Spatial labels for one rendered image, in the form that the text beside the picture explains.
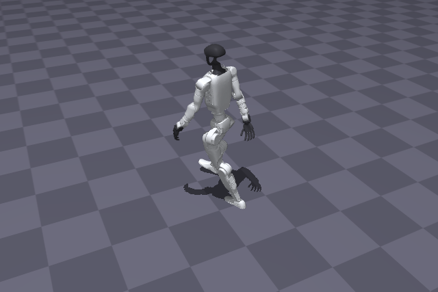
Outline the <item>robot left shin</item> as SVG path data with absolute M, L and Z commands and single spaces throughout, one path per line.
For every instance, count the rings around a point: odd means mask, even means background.
M 227 175 L 227 172 L 219 168 L 218 169 L 218 176 L 220 177 L 220 180 L 222 181 L 223 185 L 226 187 L 226 189 L 229 190 L 230 194 L 232 195 L 234 201 L 239 202 L 238 199 L 241 200 L 240 195 L 237 191 L 237 185 L 235 182 L 235 177 L 232 173 L 230 175 Z

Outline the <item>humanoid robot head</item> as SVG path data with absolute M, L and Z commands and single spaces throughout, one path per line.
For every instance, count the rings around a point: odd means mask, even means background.
M 208 65 L 212 66 L 212 69 L 214 70 L 212 72 L 213 75 L 219 76 L 226 72 L 226 70 L 221 67 L 220 62 L 216 60 L 216 58 L 222 57 L 226 53 L 225 49 L 222 46 L 220 46 L 219 44 L 211 44 L 204 49 L 204 53 L 206 55 Z M 211 63 L 209 62 L 209 57 L 214 58 Z

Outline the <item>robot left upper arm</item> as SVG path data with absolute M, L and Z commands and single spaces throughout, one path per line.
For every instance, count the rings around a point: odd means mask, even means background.
M 210 88 L 211 79 L 209 77 L 203 77 L 196 82 L 196 90 L 194 93 L 194 102 L 190 105 L 195 106 L 195 113 L 199 111 L 201 103 L 203 102 L 203 97 Z

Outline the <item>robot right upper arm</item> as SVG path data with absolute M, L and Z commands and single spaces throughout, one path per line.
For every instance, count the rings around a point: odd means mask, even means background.
M 232 97 L 233 99 L 242 98 L 242 93 L 240 91 L 240 84 L 237 77 L 237 69 L 233 66 L 227 66 L 227 68 L 231 71 L 232 76 Z

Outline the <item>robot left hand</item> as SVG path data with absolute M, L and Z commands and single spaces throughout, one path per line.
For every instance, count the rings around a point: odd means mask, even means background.
M 177 125 L 175 125 L 175 127 L 174 127 L 174 129 L 173 129 L 173 134 L 174 134 L 174 138 L 175 138 L 175 140 L 179 140 L 179 139 L 177 139 L 177 138 L 179 138 L 179 137 L 177 137 L 178 135 L 179 135 L 179 132 L 180 131 L 182 131 L 183 130 L 183 127 L 179 127 L 178 129 L 177 129 Z

